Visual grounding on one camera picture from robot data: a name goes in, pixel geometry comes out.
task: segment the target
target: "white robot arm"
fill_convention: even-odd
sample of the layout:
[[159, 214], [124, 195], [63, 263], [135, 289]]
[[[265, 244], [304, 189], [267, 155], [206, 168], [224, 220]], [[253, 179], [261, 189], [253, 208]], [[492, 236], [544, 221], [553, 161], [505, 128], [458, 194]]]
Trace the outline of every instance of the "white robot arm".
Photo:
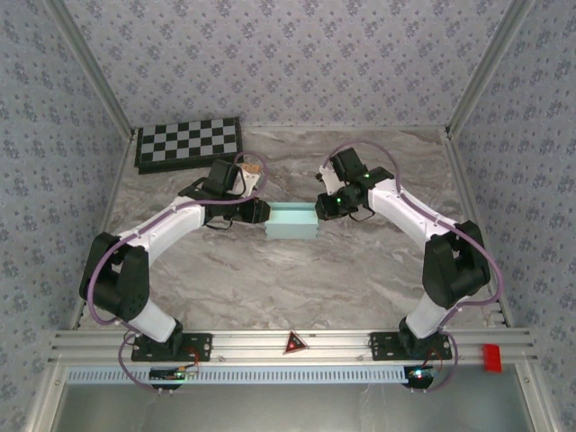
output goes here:
[[[317, 176], [327, 189], [316, 203], [320, 219], [344, 217], [363, 206], [389, 219], [425, 253], [424, 295], [416, 309], [400, 323], [400, 333], [406, 333], [408, 348], [415, 347], [437, 332], [458, 302], [490, 281], [486, 259], [438, 222], [456, 226], [482, 244], [480, 230], [470, 221], [458, 224], [441, 215], [403, 188], [399, 191], [390, 172], [381, 167], [369, 171], [353, 148], [340, 151], [330, 162], [332, 166], [321, 166]], [[401, 193], [434, 219], [415, 211], [402, 199]]]
[[149, 267], [185, 234], [197, 230], [212, 218], [260, 223], [267, 221], [270, 207], [251, 196], [261, 175], [243, 167], [217, 161], [207, 178], [185, 188], [164, 210], [118, 236], [102, 233], [93, 242], [85, 267], [80, 295], [87, 300], [87, 285], [100, 259], [114, 244], [129, 239], [104, 266], [94, 287], [94, 304], [154, 341], [164, 344], [178, 322], [149, 298]]

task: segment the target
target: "checkered board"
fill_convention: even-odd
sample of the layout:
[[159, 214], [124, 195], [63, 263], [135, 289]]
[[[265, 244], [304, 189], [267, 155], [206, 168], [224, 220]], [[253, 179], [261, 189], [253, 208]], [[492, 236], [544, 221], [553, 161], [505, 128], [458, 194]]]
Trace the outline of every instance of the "checkered board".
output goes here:
[[237, 117], [147, 126], [138, 130], [135, 167], [139, 174], [211, 167], [242, 151]]

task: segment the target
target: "black mounting bracket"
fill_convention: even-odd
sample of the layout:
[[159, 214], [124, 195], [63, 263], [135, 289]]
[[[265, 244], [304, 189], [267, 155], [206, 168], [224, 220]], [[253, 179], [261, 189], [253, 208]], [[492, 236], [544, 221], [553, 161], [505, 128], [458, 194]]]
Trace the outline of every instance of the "black mounting bracket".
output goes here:
[[372, 349], [372, 359], [375, 362], [387, 360], [421, 360], [422, 362], [426, 359], [439, 360], [434, 351], [440, 354], [442, 360], [450, 360], [452, 358], [452, 349], [447, 336], [435, 333], [424, 340], [426, 340], [424, 349], [410, 354], [401, 342], [400, 332], [377, 331], [370, 333], [368, 345]]
[[134, 339], [132, 362], [177, 362], [193, 363], [209, 362], [212, 353], [212, 334], [181, 333], [181, 343], [177, 349], [171, 349], [169, 344], [159, 344], [147, 336]]

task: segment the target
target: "gray marble surface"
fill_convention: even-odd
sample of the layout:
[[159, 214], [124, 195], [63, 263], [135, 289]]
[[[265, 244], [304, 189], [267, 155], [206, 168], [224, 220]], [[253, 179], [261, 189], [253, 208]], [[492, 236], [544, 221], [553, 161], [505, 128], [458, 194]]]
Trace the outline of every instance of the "gray marble surface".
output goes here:
[[[444, 215], [462, 220], [440, 131], [244, 132], [244, 148], [264, 155], [271, 178], [262, 198], [314, 202], [314, 178], [341, 142], [366, 138], [386, 146], [403, 183]], [[368, 167], [391, 164], [377, 150], [357, 149]], [[162, 210], [207, 169], [138, 175], [130, 150], [109, 232], [131, 228]], [[226, 232], [202, 228], [167, 250], [150, 269], [151, 296], [188, 329], [396, 328], [416, 306], [423, 254], [384, 217], [320, 223], [316, 240], [268, 240], [263, 225], [237, 223]], [[465, 310], [454, 326], [481, 327], [481, 310]], [[83, 328], [95, 328], [87, 311]]]

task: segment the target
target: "wall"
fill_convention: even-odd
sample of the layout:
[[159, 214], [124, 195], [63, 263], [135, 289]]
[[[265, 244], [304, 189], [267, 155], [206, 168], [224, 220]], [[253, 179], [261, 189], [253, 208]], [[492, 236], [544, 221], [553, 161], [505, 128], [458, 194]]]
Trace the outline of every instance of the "wall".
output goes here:
[[508, 0], [67, 0], [132, 126], [445, 124]]
[[576, 429], [576, 5], [538, 1], [459, 146], [519, 326]]
[[0, 6], [0, 430], [21, 430], [68, 325], [123, 143], [33, 0]]

